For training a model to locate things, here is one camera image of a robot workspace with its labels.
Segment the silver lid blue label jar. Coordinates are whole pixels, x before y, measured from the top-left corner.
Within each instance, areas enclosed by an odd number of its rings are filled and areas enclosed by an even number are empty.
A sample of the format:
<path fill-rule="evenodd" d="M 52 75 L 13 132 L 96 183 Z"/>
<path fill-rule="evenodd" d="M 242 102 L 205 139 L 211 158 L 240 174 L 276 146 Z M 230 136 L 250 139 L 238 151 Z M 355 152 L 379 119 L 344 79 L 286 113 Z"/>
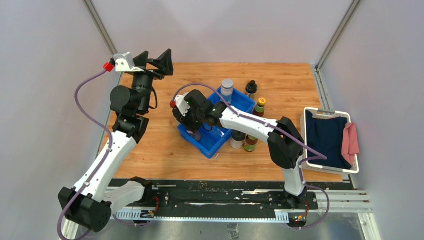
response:
<path fill-rule="evenodd" d="M 228 104 L 232 103 L 233 91 L 234 91 L 234 81 L 230 78 L 226 78 L 221 82 L 220 86 L 221 95 Z"/>

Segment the silver lid millet jar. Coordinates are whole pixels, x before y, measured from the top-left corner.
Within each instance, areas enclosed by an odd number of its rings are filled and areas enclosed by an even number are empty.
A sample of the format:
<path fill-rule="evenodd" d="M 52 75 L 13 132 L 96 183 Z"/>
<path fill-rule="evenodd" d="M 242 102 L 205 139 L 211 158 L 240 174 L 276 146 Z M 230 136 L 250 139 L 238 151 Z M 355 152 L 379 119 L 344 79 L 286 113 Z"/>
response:
<path fill-rule="evenodd" d="M 187 133 L 189 134 L 190 137 L 192 137 L 197 142 L 199 142 L 202 138 L 202 135 L 199 131 L 197 132 L 188 131 Z"/>

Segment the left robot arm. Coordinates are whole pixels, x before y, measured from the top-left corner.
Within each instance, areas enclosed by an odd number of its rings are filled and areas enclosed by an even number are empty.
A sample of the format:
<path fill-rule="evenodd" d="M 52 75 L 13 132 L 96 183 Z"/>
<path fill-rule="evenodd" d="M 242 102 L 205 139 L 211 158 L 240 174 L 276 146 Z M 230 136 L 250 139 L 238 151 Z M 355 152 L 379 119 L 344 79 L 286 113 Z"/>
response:
<path fill-rule="evenodd" d="M 116 71 L 132 75 L 131 87 L 116 86 L 110 93 L 110 110 L 116 113 L 112 129 L 106 129 L 108 141 L 87 172 L 73 187 L 58 194 L 62 208 L 59 220 L 69 220 L 89 232 L 100 232 L 110 218 L 125 206 L 137 202 L 149 206 L 153 201 L 152 184 L 134 177 L 124 186 L 107 192 L 116 171 L 144 136 L 153 109 L 151 98 L 157 93 L 153 82 L 174 74 L 172 50 L 157 58 L 144 51 L 136 57 L 129 52 L 115 54 L 102 67 L 102 74 Z"/>

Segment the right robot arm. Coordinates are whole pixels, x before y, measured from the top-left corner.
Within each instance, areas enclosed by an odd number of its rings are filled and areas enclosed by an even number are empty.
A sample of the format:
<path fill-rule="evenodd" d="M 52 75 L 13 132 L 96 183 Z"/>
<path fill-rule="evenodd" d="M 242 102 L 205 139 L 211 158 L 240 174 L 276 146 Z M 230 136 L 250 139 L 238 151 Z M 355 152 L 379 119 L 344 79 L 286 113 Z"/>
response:
<path fill-rule="evenodd" d="M 305 204 L 307 190 L 299 167 L 304 140 L 289 118 L 259 117 L 223 99 L 213 103 L 197 89 L 187 95 L 175 95 L 170 107 L 176 120 L 193 133 L 207 124 L 239 131 L 267 144 L 272 162 L 282 169 L 286 204 L 292 209 Z"/>

